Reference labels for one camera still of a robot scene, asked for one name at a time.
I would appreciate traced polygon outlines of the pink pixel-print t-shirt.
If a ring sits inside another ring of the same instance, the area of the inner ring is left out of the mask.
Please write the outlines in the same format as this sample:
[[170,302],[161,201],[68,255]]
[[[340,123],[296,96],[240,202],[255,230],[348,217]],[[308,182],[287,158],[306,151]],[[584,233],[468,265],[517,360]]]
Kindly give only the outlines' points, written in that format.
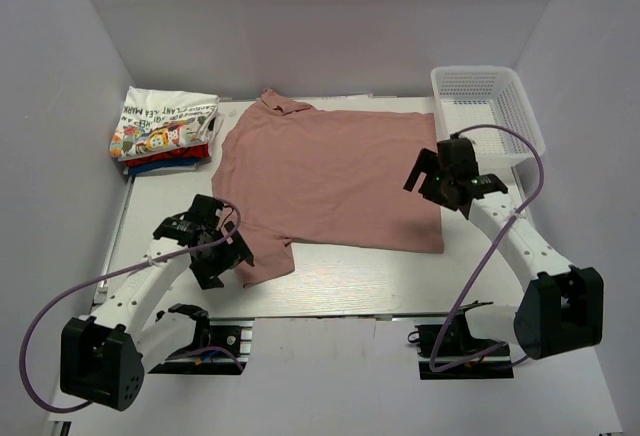
[[294,242],[441,254],[441,209],[404,190],[431,114],[326,111],[265,90],[222,144],[215,197],[241,213],[246,286],[294,271]]

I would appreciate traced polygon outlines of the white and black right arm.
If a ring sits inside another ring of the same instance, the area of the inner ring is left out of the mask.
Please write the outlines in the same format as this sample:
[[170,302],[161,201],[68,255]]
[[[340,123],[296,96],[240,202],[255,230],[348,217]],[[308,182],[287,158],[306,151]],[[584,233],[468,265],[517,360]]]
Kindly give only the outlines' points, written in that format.
[[[435,361],[449,327],[453,346],[472,355],[487,341],[498,349],[519,346],[539,360],[598,345],[603,336],[604,280],[592,268],[580,268],[555,251],[523,217],[505,183],[481,174],[472,142],[453,137],[423,148],[404,184],[424,199],[454,212],[478,228],[491,242],[433,343]],[[518,306],[465,304],[471,287],[494,253],[499,253],[524,291]]]

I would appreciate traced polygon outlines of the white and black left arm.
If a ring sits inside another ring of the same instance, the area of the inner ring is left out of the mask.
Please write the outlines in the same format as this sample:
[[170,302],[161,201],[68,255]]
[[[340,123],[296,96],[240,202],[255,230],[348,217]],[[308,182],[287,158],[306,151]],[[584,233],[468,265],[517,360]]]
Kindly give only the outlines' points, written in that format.
[[174,359],[237,357],[211,333],[207,310],[193,303],[158,305],[177,278],[200,289],[222,287],[221,275],[254,256],[239,231],[239,209],[196,195],[185,212],[165,218],[138,267],[89,315],[70,319],[61,334],[63,393],[117,411],[129,408],[147,373]]

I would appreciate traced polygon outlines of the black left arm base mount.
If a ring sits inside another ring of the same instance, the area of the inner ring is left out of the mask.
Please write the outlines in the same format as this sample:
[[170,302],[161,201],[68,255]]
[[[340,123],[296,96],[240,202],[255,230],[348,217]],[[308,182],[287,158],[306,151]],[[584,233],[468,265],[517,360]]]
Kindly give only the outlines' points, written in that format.
[[152,374],[195,376],[238,376],[245,368],[252,342],[252,320],[212,320],[211,349],[196,355],[173,357],[151,370]]

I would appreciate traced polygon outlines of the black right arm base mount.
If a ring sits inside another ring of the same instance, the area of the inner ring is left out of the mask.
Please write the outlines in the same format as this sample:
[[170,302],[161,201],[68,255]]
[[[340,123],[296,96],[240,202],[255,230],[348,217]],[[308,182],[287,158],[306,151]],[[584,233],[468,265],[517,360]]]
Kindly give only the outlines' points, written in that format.
[[[456,381],[456,380],[498,380],[513,379],[511,353],[508,346],[501,346],[494,352],[465,362],[443,372],[433,372],[429,360],[439,324],[423,324],[416,326],[407,336],[407,342],[417,350],[419,377],[422,381]],[[455,362],[466,356],[486,350],[496,345],[495,341],[473,338],[467,329],[453,323],[444,337],[436,358],[437,365]]]

